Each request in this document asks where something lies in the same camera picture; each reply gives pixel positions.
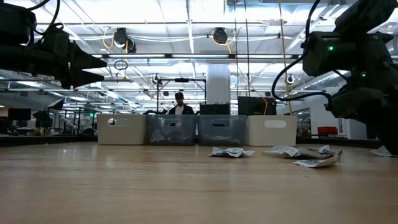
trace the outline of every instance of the ceiling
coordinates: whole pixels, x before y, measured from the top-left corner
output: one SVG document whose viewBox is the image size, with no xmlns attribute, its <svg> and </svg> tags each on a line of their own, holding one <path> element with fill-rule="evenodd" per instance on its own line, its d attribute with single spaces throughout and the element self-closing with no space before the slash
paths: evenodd
<svg viewBox="0 0 398 224">
<path fill-rule="evenodd" d="M 280 38 L 280 11 L 278 1 L 237 0 L 234 10 L 232 0 L 61 0 L 58 22 L 65 25 L 64 30 L 71 34 L 70 38 L 76 40 L 78 45 L 87 53 L 95 55 L 124 54 L 123 50 L 113 45 L 112 33 L 118 27 L 127 28 L 127 33 L 137 46 L 137 54 L 229 54 L 225 45 L 217 45 L 211 38 L 215 27 L 224 27 L 231 42 L 230 49 L 233 54 L 273 54 L 282 55 L 282 38 Z M 5 0 L 24 7 L 32 7 L 38 0 Z M 312 31 L 332 31 L 336 17 L 343 13 L 354 1 L 321 1 L 313 14 Z M 300 43 L 304 39 L 305 21 L 313 4 L 310 0 L 284 1 L 282 4 L 282 18 L 284 21 L 284 45 L 287 55 L 302 53 Z M 52 0 L 38 10 L 35 10 L 38 30 L 45 30 L 55 11 L 56 0 Z M 395 21 L 398 13 L 394 13 L 388 22 L 377 28 L 380 32 L 396 34 L 398 26 Z M 388 43 L 391 54 L 396 54 L 394 43 Z M 216 63 L 207 59 L 124 59 L 129 67 L 119 72 L 114 68 L 115 58 L 107 59 L 108 68 L 91 69 L 90 72 L 105 76 L 106 80 L 96 85 L 84 86 L 80 89 L 102 88 L 125 89 L 131 91 L 115 91 L 117 95 L 103 96 L 97 92 L 85 92 L 80 97 L 87 98 L 89 102 L 109 103 L 135 103 L 145 109 L 156 106 L 155 91 L 143 92 L 143 89 L 153 88 L 152 77 L 158 74 L 161 78 L 197 78 L 205 79 L 207 65 Z M 233 82 L 237 82 L 237 66 L 234 60 L 224 60 L 228 63 Z M 249 65 L 246 60 L 238 62 L 241 71 L 251 76 L 251 85 L 257 90 L 271 89 L 275 76 L 285 67 L 283 57 L 272 60 L 252 60 Z M 326 74 L 322 79 L 308 77 L 298 64 L 289 70 L 296 79 L 294 87 L 298 90 L 322 89 L 324 81 L 327 86 L 333 85 L 335 75 Z M 42 83 L 51 89 L 59 88 L 59 83 Z M 284 81 L 278 83 L 278 88 L 283 88 Z M 239 76 L 239 89 L 246 89 L 247 81 Z M 204 93 L 198 84 L 170 82 L 164 89 L 179 90 L 197 89 L 188 97 L 195 105 L 194 99 L 204 99 Z M 164 107 L 172 105 L 173 93 L 170 96 L 161 96 Z M 231 93 L 231 98 L 236 99 L 236 93 Z"/>
</svg>

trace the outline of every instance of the white pillar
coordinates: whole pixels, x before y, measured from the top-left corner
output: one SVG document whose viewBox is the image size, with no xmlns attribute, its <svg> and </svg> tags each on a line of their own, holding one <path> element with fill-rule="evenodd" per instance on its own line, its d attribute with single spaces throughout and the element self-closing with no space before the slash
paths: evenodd
<svg viewBox="0 0 398 224">
<path fill-rule="evenodd" d="M 209 64 L 207 68 L 207 104 L 231 102 L 228 64 Z"/>
</svg>

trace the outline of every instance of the computer screen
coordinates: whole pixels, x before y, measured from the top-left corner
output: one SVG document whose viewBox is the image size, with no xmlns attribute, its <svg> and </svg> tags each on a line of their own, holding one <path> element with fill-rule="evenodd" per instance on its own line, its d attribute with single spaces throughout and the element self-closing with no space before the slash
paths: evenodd
<svg viewBox="0 0 398 224">
<path fill-rule="evenodd" d="M 276 100 L 273 98 L 265 98 L 267 101 L 267 111 L 265 115 L 276 115 Z M 266 102 L 261 97 L 238 97 L 238 113 L 239 115 L 264 115 L 266 110 Z"/>
<path fill-rule="evenodd" d="M 26 108 L 8 108 L 8 119 L 14 121 L 30 121 L 32 110 Z"/>
</svg>

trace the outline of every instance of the person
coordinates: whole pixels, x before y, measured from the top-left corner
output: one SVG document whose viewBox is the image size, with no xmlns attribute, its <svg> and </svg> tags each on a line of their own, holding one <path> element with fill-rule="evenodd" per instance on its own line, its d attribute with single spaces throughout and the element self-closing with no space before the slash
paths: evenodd
<svg viewBox="0 0 398 224">
<path fill-rule="evenodd" d="M 182 93 L 175 94 L 175 101 L 177 105 L 169 111 L 169 114 L 194 114 L 192 107 L 184 104 L 184 95 Z"/>
</svg>

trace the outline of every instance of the clear plastic bin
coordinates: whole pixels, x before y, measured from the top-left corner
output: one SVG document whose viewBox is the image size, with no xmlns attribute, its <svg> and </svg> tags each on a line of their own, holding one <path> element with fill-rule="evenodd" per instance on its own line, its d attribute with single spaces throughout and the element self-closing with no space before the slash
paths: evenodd
<svg viewBox="0 0 398 224">
<path fill-rule="evenodd" d="M 195 144 L 195 115 L 148 115 L 147 137 L 155 146 L 192 146 Z"/>
<path fill-rule="evenodd" d="M 199 145 L 243 146 L 246 138 L 246 120 L 243 115 L 198 116 Z"/>
</svg>

